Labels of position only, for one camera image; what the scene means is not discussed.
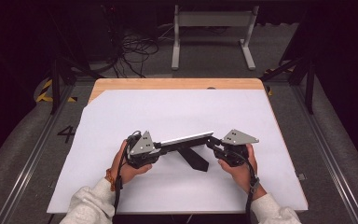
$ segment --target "table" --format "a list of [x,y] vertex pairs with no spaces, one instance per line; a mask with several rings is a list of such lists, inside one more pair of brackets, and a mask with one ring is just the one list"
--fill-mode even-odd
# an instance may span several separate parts
[[[243,104],[233,104],[239,99]],[[260,80],[135,78],[96,81],[48,213],[65,213],[71,196],[80,187],[94,185],[111,164],[122,139],[135,129],[150,131],[153,141],[158,142],[212,128],[213,136],[221,138],[228,127],[260,139],[255,154],[265,189],[281,205],[307,210],[307,201]],[[124,187],[117,213],[244,212],[246,194],[222,171],[212,151],[207,147],[193,149],[210,163],[207,173],[189,168],[177,152],[160,157],[152,170]]]

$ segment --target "finger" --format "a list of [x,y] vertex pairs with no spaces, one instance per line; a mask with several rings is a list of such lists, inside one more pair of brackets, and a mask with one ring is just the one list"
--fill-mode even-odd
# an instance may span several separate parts
[[222,167],[222,169],[223,169],[224,171],[226,171],[226,172],[228,172],[228,173],[231,174],[231,166],[229,166],[229,165],[228,165],[225,161],[223,161],[223,160],[218,160],[217,162],[220,164],[220,166]]
[[127,140],[124,140],[121,143],[121,147],[120,150],[118,151],[118,153],[116,154],[116,156],[113,158],[112,161],[112,168],[117,169],[120,163],[120,159],[121,159],[121,155],[123,155],[124,152],[124,147],[127,145]]
[[124,151],[124,147],[126,147],[127,145],[127,140],[124,139],[123,142],[121,143],[121,147],[120,147],[120,150],[118,152],[123,152]]
[[246,148],[248,149],[249,158],[254,158],[255,157],[255,151],[253,149],[252,144],[246,144]]
[[147,164],[144,165],[143,167],[140,167],[139,169],[134,169],[134,173],[136,175],[141,175],[149,171],[151,168],[152,168],[152,164]]

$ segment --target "metal frame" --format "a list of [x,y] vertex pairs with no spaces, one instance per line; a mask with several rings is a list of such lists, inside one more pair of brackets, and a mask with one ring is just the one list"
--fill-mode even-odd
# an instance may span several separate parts
[[246,26],[246,36],[240,39],[243,55],[248,64],[249,70],[255,70],[255,62],[249,50],[249,41],[255,26],[258,7],[252,11],[179,11],[179,6],[175,6],[174,11],[174,42],[172,53],[172,70],[179,69],[180,54],[180,26]]
[[[61,102],[67,101],[67,99],[70,97],[73,88],[74,86],[65,86],[63,90]],[[4,206],[0,211],[0,223],[8,223],[10,221],[10,218],[13,215],[20,201],[22,194],[24,193],[29,181],[31,180],[31,177],[34,173],[34,169],[36,168],[36,165],[39,162],[39,159],[42,156],[43,151],[45,150],[48,137],[51,133],[52,128],[54,127],[54,124],[56,123],[58,117],[62,112],[63,105],[64,104],[60,104],[56,110],[56,113],[50,115],[50,117],[48,118],[48,121],[46,122],[45,127],[43,128],[43,131],[39,136],[39,139],[37,140],[34,149],[31,152],[30,157],[28,158],[28,161],[25,163],[24,167],[22,168],[21,173],[17,178],[12,191],[10,192]]]
[[354,198],[353,193],[351,192],[351,188],[347,182],[347,179],[339,168],[333,152],[331,151],[330,146],[327,144],[318,122],[316,121],[315,117],[308,112],[307,106],[304,105],[304,93],[302,92],[301,88],[298,86],[292,86],[292,90],[298,104],[301,106],[302,112],[307,118],[308,124],[312,128],[316,140],[318,141],[319,152],[321,153],[322,158],[324,159],[324,163],[326,164],[327,169],[337,187],[337,191],[341,196],[342,201],[348,210],[348,213],[351,216],[351,220],[353,223],[358,223],[358,203]]

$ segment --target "number 4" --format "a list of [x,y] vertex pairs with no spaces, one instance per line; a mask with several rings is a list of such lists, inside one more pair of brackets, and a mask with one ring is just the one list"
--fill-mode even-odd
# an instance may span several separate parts
[[75,133],[72,133],[72,130],[74,129],[74,127],[72,127],[71,125],[69,125],[68,127],[66,127],[64,130],[60,131],[59,133],[57,133],[57,135],[64,135],[66,136],[66,140],[65,143],[68,143],[69,138],[71,137],[71,135],[75,135]]

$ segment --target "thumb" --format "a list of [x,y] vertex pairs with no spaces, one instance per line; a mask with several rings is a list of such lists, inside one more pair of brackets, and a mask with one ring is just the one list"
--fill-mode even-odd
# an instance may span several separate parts
[[148,170],[150,170],[152,168],[152,164],[147,164],[144,165],[143,167],[140,167],[139,169],[135,169],[135,174],[136,175],[141,175],[146,173]]

